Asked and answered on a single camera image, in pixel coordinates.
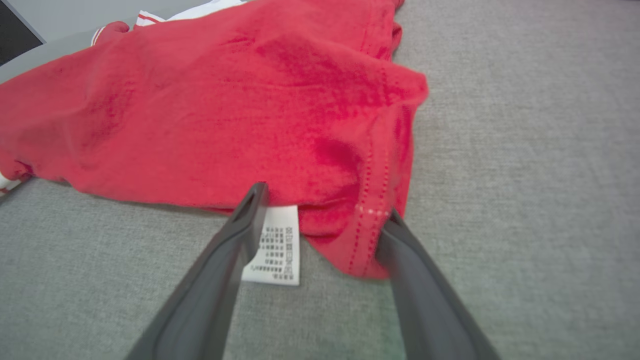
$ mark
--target gray fabric surface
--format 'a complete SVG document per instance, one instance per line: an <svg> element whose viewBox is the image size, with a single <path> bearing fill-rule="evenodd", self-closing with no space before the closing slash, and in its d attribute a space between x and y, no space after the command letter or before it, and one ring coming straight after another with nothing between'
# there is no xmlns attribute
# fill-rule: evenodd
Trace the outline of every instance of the gray fabric surface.
<svg viewBox="0 0 640 360"><path fill-rule="evenodd" d="M624 0L397 14L395 61L431 88L406 222L504 359L640 353L638 19ZM122 358L224 221L42 180L0 218L2 359ZM301 281L242 285L225 359L403 358L387 284L306 243Z"/></svg>

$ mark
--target white label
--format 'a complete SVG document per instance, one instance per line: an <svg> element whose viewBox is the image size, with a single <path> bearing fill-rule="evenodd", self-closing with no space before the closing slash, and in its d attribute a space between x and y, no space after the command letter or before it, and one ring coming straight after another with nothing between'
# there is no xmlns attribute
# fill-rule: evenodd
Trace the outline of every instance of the white label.
<svg viewBox="0 0 640 360"><path fill-rule="evenodd" d="M258 252L242 272L242 280L300 285L298 206L267 208Z"/></svg>

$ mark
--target black object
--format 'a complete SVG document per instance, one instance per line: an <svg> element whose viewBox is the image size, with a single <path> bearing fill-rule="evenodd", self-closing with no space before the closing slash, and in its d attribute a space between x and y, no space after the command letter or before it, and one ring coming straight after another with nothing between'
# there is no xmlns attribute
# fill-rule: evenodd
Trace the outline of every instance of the black object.
<svg viewBox="0 0 640 360"><path fill-rule="evenodd" d="M222 359L242 270L254 257L269 198L255 184L127 360ZM462 302L393 211L376 258L389 269L408 360L498 360Z"/></svg>
<svg viewBox="0 0 640 360"><path fill-rule="evenodd" d="M0 1L0 65L40 45L42 41Z"/></svg>

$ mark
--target white fabric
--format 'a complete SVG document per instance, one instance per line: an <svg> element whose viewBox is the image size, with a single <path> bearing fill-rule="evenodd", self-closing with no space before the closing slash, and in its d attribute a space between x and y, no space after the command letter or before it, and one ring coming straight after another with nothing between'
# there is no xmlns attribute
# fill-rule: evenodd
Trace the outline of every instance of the white fabric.
<svg viewBox="0 0 640 360"><path fill-rule="evenodd" d="M138 19L136 20L136 25L148 26L148 25L153 25L153 24L157 24L158 22L164 22L164 21L196 19L199 17L209 15L210 13L214 13L226 8L230 8L230 7L238 6L242 4L244 4L244 2L240 0L212 0L206 4L202 4L194 8L185 10L181 13L175 14L174 16L170 17L167 20L164 20L163 18L156 16L152 13L140 11L140 13L138 14ZM145 19L145 17L150 17L156 21Z"/></svg>
<svg viewBox="0 0 640 360"><path fill-rule="evenodd" d="M21 180L9 180L0 173L0 196L3 196L21 183Z"/></svg>

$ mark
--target red stripe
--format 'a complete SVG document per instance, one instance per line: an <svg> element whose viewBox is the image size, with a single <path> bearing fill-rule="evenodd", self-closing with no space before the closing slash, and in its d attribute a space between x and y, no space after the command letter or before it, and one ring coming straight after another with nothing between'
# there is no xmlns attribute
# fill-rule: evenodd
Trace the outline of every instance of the red stripe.
<svg viewBox="0 0 640 360"><path fill-rule="evenodd" d="M145 20L151 20L151 21L155 22L156 24L160 24L160 22L158 20L155 20L152 17L144 16L142 14L138 14L138 17L141 18L141 19L145 19Z"/></svg>

